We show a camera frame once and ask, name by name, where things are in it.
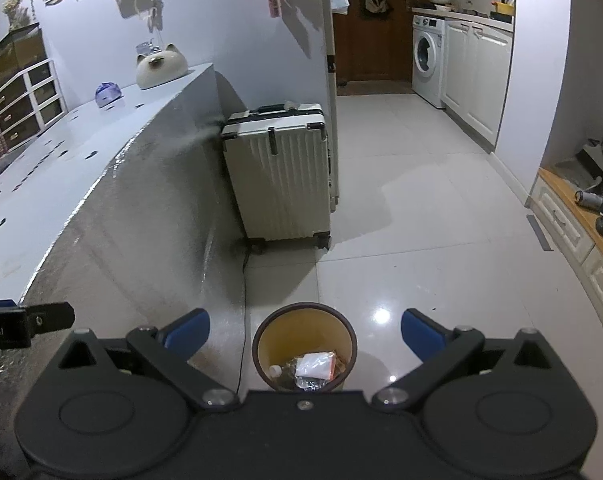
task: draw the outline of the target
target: suitcase handle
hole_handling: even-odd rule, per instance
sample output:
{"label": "suitcase handle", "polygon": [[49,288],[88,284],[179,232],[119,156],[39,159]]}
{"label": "suitcase handle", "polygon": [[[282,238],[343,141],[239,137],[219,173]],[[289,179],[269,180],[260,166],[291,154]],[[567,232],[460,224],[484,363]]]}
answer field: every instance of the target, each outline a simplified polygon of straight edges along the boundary
{"label": "suitcase handle", "polygon": [[260,106],[257,110],[250,110],[250,115],[268,114],[271,112],[283,112],[286,109],[285,104]]}

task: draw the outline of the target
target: suitcase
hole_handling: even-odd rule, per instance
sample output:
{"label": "suitcase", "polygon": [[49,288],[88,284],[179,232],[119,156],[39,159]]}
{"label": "suitcase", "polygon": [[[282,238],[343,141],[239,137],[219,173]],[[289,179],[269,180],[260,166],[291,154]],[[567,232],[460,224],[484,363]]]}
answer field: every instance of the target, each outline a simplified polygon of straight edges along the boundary
{"label": "suitcase", "polygon": [[320,105],[273,105],[234,114],[221,134],[246,234],[268,240],[314,237],[330,247],[328,135]]}

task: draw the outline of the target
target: washing machine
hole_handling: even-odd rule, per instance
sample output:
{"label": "washing machine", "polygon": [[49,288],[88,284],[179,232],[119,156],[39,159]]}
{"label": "washing machine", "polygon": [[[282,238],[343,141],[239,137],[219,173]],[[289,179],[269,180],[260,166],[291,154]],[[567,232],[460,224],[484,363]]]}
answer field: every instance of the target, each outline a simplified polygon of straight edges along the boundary
{"label": "washing machine", "polygon": [[443,53],[446,21],[428,16],[413,19],[413,90],[436,108],[443,108]]}

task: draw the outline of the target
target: pink tag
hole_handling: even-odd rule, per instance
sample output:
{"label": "pink tag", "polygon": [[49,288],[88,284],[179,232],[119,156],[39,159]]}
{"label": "pink tag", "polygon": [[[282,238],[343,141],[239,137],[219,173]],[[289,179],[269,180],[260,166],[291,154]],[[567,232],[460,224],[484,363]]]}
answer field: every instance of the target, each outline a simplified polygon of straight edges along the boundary
{"label": "pink tag", "polygon": [[268,6],[270,7],[270,17],[279,18],[279,0],[268,0]]}

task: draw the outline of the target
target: white cabinet door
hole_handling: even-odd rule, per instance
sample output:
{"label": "white cabinet door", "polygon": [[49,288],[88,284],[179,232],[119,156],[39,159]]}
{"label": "white cabinet door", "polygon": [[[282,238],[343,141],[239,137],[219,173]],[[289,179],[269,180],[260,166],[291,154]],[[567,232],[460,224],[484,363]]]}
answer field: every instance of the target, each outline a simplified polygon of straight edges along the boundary
{"label": "white cabinet door", "polygon": [[446,21],[446,54],[441,100],[462,116],[468,87],[470,23]]}
{"label": "white cabinet door", "polygon": [[467,108],[462,118],[493,146],[504,110],[513,37],[507,32],[472,23]]}

